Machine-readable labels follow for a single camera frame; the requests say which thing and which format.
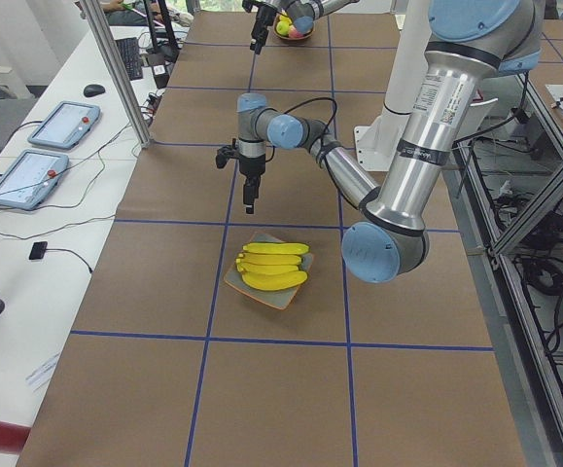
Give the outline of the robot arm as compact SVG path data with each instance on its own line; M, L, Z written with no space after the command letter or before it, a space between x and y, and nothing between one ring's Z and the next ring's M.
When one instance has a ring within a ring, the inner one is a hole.
M240 95L232 150L246 178L244 204L252 206L259 194L267 146L302 148L364 216L342 240L350 271L363 281L382 283L417 268L429 251L422 213L477 86L537 65L544 14L541 1L429 5L427 72L382 184L345 152L324 123L278 112L259 93Z
M313 29L317 19L328 16L352 3L358 3L358 0L244 0L242 8L245 12L250 13L253 7L257 8L251 32L250 49L255 54L261 53L267 40L268 29L273 25L278 14L285 12L298 32L305 35Z

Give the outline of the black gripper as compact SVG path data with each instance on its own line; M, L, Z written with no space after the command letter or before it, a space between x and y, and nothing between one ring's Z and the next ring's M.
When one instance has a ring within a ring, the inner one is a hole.
M250 13L256 8L256 19L251 31L250 49L255 54L260 54L267 41L267 29L273 22L279 11L279 2L274 0L242 0L242 8Z
M259 198L261 177L265 173L265 155L256 158L240 156L239 171L245 176L242 190L245 212L252 215L255 212L255 202Z

